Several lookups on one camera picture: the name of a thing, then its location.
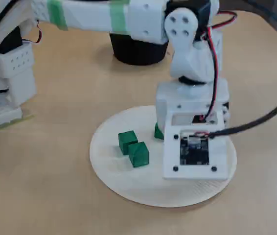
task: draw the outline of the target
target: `green tape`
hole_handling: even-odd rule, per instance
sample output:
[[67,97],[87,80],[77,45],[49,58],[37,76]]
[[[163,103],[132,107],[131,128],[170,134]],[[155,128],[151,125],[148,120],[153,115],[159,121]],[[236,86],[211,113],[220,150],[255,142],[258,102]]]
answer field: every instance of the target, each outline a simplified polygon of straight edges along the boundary
[[48,0],[47,7],[50,22],[57,25],[60,30],[67,31],[68,27],[62,7],[62,0]]
[[111,0],[110,18],[112,33],[128,35],[123,7],[129,4],[130,0]]
[[8,126],[12,126],[14,124],[20,123],[20,122],[30,120],[32,118],[34,118],[34,115],[30,115],[30,116],[24,117],[22,119],[12,120],[11,122],[4,123],[4,124],[0,125],[0,130],[2,130],[4,128],[7,128]]

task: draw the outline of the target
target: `screw hole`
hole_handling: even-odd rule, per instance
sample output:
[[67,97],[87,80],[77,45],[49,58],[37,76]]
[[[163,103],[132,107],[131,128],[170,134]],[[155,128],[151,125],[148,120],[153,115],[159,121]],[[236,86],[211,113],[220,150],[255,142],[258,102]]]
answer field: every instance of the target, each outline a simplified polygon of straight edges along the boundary
[[183,21],[184,23],[187,24],[187,23],[188,23],[188,18],[184,16],[184,17],[182,18],[182,21]]

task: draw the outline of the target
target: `green block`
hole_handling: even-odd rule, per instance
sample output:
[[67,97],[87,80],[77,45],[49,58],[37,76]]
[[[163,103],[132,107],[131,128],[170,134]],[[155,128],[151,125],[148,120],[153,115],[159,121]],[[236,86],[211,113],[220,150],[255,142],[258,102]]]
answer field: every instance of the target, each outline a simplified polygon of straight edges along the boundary
[[129,158],[134,168],[149,164],[149,151],[144,142],[129,146]]
[[160,139],[160,140],[163,140],[163,139],[164,139],[163,133],[162,133],[162,131],[161,131],[161,130],[159,129],[159,127],[158,127],[158,123],[156,123],[156,125],[155,125],[154,137],[155,137],[156,139]]
[[129,154],[129,145],[138,142],[137,136],[135,135],[134,131],[119,133],[118,138],[119,138],[119,147],[123,155]]

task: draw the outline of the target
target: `red and black wire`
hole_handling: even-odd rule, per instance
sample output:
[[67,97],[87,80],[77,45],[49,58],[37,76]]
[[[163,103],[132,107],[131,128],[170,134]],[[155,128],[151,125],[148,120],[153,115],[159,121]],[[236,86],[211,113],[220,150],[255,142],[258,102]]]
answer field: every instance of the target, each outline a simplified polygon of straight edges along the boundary
[[226,14],[226,15],[232,15],[232,18],[227,20],[227,21],[215,24],[212,27],[208,27],[207,31],[206,31],[206,34],[203,37],[204,40],[207,40],[209,49],[210,49],[211,54],[212,54],[213,67],[214,67],[214,79],[213,79],[213,91],[212,91],[211,103],[210,103],[208,112],[206,113],[205,116],[201,117],[201,120],[206,120],[206,118],[209,117],[209,115],[211,114],[212,109],[213,109],[213,107],[215,105],[216,96],[217,96],[217,85],[218,85],[218,77],[219,77],[219,65],[218,65],[217,52],[216,52],[216,49],[215,49],[214,44],[213,44],[212,31],[214,29],[222,28],[222,27],[225,27],[225,26],[233,23],[236,20],[236,18],[237,18],[237,13],[232,12],[232,11],[219,11],[218,12],[218,15],[224,15],[224,14]]
[[32,44],[39,44],[39,43],[41,42],[42,37],[43,37],[43,32],[42,32],[41,29],[40,29],[39,23],[40,23],[40,22],[37,20],[37,25],[36,25],[36,27],[39,29],[39,38],[36,40],[36,42],[33,42],[33,41],[31,41],[31,40],[27,40],[27,39],[23,39],[22,41],[24,41],[24,42],[29,42],[29,43],[32,43]]

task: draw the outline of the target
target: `red wire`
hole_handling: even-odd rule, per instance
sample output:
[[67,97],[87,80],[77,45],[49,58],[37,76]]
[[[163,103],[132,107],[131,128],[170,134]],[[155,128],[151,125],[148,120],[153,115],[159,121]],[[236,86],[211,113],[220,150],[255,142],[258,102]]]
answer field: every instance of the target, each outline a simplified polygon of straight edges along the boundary
[[216,101],[216,96],[217,96],[217,84],[218,84],[218,77],[219,77],[219,66],[218,66],[218,59],[217,59],[217,53],[215,50],[215,47],[213,45],[213,40],[212,40],[212,35],[211,35],[211,28],[208,28],[207,32],[208,32],[208,45],[210,47],[211,53],[212,53],[212,58],[213,58],[213,64],[214,64],[214,80],[213,80],[213,92],[212,92],[212,99],[211,99],[211,103],[210,103],[210,107],[209,110],[207,112],[207,114],[201,118],[201,120],[205,120],[211,113],[213,106],[215,104]]
[[30,42],[30,43],[33,43],[33,44],[38,44],[38,43],[41,42],[42,37],[43,37],[43,32],[42,32],[41,29],[40,29],[39,21],[38,21],[38,20],[37,20],[37,25],[36,25],[36,27],[39,29],[39,38],[37,39],[37,41],[36,41],[36,42],[33,42],[33,41],[27,40],[27,39],[23,39],[23,41]]
[[232,18],[229,19],[229,20],[227,20],[227,21],[224,21],[224,22],[222,22],[222,23],[218,23],[218,24],[213,25],[213,26],[212,26],[212,29],[221,28],[221,27],[224,27],[224,26],[226,26],[226,25],[228,25],[228,24],[231,24],[231,23],[233,23],[233,22],[236,20],[236,18],[237,18],[237,13],[236,13],[236,12],[233,12],[233,11],[219,11],[219,12],[218,12],[218,15],[231,15]]

